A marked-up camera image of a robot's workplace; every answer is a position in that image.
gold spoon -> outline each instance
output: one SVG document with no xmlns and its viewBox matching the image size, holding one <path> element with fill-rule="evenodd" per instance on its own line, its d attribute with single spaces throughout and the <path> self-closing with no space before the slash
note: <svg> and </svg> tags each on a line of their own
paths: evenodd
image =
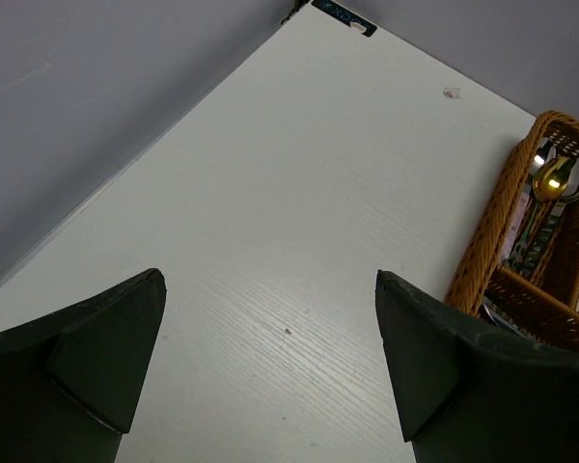
<svg viewBox="0 0 579 463">
<path fill-rule="evenodd" d="M 532 180 L 532 191 L 535 197 L 532 214 L 525 229 L 514 243 L 510 257 L 506 259 L 506 266 L 511 267 L 513 270 L 519 270 L 528 249 L 530 232 L 537 218 L 540 204 L 556 201 L 562 196 L 568 186 L 570 171 L 572 170 L 572 166 L 574 166 L 574 161 L 574 159 L 566 156 L 558 156 L 547 161 L 538 169 Z"/>
<path fill-rule="evenodd" d="M 579 159 L 574 164 L 572 174 L 568 180 L 568 187 L 563 195 L 558 198 L 551 209 L 549 216 L 538 227 L 534 242 L 528 246 L 528 253 L 523 260 L 519 274 L 524 278 L 530 278 L 537 268 L 540 259 L 544 255 L 547 245 L 551 241 L 553 233 L 560 224 L 560 219 L 568 204 L 579 201 Z"/>
</svg>

wood grain texture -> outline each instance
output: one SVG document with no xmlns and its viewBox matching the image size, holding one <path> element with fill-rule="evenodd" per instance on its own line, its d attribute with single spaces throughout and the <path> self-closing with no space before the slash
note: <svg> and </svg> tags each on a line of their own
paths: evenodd
<svg viewBox="0 0 579 463">
<path fill-rule="evenodd" d="M 167 309 L 119 462 L 413 461 L 376 271 L 442 297 L 531 122 L 306 7 L 0 289 L 0 330 L 158 267 Z"/>
</svg>

dark green object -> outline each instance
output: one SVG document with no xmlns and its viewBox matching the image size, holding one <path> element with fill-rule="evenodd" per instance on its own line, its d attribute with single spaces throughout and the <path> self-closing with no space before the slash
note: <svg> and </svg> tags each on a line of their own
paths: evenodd
<svg viewBox="0 0 579 463">
<path fill-rule="evenodd" d="M 151 269 L 0 333 L 0 463 L 111 463 L 165 306 Z"/>
<path fill-rule="evenodd" d="M 375 305 L 418 463 L 579 462 L 579 354 L 447 306 L 390 272 Z"/>
</svg>

spoon bowl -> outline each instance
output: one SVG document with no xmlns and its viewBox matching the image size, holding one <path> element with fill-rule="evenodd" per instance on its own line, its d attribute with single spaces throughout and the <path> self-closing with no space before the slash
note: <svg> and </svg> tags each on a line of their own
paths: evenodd
<svg viewBox="0 0 579 463">
<path fill-rule="evenodd" d="M 553 142 L 548 138 L 541 139 L 537 153 L 534 156 L 534 161 L 532 164 L 530 164 L 530 173 L 528 174 L 530 182 L 532 182 L 532 178 L 534 178 L 534 176 L 537 174 L 538 169 L 544 166 L 545 162 L 555 158 L 556 155 L 557 151 L 556 147 L 553 145 Z"/>
<path fill-rule="evenodd" d="M 540 203 L 556 201 L 563 195 L 574 163 L 574 159 L 558 156 L 538 170 L 532 180 L 532 190 Z"/>
</svg>

debris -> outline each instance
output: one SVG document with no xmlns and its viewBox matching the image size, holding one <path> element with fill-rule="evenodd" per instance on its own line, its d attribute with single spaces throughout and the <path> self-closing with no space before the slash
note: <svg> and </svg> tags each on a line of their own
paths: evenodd
<svg viewBox="0 0 579 463">
<path fill-rule="evenodd" d="M 442 93 L 446 98 L 461 98 L 461 89 L 459 87 L 445 87 Z"/>
<path fill-rule="evenodd" d="M 354 29 L 356 29 L 358 32 L 360 32 L 361 34 L 364 34 L 367 32 L 367 28 L 365 26 L 363 26 L 361 23 L 356 22 L 356 21 L 351 21 L 349 23 L 349 27 L 353 27 Z"/>
</svg>

